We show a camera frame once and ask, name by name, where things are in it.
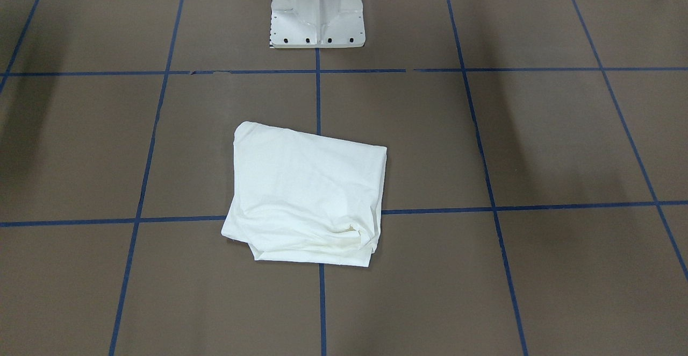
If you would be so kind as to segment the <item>white long-sleeve printed shirt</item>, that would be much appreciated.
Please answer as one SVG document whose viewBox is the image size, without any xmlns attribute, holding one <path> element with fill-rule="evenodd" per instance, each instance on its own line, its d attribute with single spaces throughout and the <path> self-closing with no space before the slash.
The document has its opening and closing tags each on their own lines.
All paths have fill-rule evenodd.
<svg viewBox="0 0 688 356">
<path fill-rule="evenodd" d="M 221 235 L 256 261 L 367 268 L 381 238 L 386 147 L 243 122 Z"/>
</svg>

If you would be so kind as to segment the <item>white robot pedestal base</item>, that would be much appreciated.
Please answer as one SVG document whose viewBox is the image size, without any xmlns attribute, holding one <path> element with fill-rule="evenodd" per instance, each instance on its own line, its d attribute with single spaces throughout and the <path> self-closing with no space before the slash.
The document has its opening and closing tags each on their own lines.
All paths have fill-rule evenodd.
<svg viewBox="0 0 688 356">
<path fill-rule="evenodd" d="M 273 49 L 347 49 L 366 44 L 363 0 L 272 0 Z"/>
</svg>

